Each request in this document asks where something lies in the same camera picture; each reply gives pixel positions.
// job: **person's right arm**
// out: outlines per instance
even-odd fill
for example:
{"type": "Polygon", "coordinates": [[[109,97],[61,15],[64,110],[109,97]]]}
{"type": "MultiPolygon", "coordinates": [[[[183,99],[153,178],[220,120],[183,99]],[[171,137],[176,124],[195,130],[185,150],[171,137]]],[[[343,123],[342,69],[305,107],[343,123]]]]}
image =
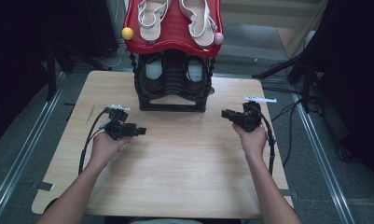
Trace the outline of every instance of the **person's right arm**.
{"type": "Polygon", "coordinates": [[[242,149],[245,152],[245,158],[256,187],[256,195],[264,223],[301,223],[294,209],[279,191],[263,161],[263,149],[267,140],[266,131],[257,127],[248,133],[237,124],[232,124],[232,127],[242,140],[242,149]]]}

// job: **person's left hand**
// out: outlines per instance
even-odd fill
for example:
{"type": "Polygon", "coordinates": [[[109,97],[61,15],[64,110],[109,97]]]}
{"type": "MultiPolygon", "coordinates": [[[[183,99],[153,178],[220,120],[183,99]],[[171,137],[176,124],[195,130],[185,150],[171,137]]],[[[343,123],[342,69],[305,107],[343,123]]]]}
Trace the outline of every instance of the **person's left hand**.
{"type": "Polygon", "coordinates": [[[93,138],[93,146],[88,165],[103,170],[103,168],[120,152],[123,146],[132,140],[131,137],[121,136],[114,140],[107,133],[98,133],[93,138]]]}

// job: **wooden table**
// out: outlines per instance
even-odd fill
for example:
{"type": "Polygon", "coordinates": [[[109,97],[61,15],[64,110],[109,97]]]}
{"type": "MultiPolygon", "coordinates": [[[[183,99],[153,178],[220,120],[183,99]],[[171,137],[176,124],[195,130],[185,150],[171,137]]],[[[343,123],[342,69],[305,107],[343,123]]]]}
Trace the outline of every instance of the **wooden table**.
{"type": "MultiPolygon", "coordinates": [[[[86,214],[136,217],[260,218],[256,191],[231,122],[223,109],[242,111],[244,95],[264,97],[253,79],[213,77],[215,93],[204,113],[141,111],[133,74],[93,71],[78,98],[44,182],[52,191],[39,190],[33,211],[43,213],[76,179],[79,157],[90,127],[111,104],[129,106],[126,122],[147,128],[108,164],[91,194],[86,214]]],[[[168,96],[161,101],[181,99],[168,96]]],[[[262,113],[270,120],[266,104],[262,113]]],[[[85,163],[90,158],[88,147],[85,163]]],[[[275,147],[273,177],[288,189],[275,147]]],[[[269,162],[269,147],[264,159],[269,162]]],[[[285,197],[292,205],[290,197],[285,197]]]]}

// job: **person's left arm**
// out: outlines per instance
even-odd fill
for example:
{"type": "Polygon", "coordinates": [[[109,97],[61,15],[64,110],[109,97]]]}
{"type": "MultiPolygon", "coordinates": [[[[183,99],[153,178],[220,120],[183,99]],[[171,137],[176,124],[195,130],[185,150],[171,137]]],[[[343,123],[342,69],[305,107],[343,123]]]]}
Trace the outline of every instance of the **person's left arm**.
{"type": "Polygon", "coordinates": [[[37,223],[80,223],[100,173],[130,140],[130,137],[121,137],[115,141],[107,133],[97,134],[88,165],[37,223]]]}

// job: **yellow ball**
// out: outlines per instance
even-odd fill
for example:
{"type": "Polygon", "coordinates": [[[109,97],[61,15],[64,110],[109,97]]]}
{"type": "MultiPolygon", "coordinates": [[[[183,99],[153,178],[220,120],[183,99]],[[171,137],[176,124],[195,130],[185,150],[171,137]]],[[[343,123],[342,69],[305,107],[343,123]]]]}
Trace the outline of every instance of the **yellow ball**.
{"type": "Polygon", "coordinates": [[[133,30],[129,27],[122,29],[122,36],[125,40],[131,40],[133,37],[133,30]]]}

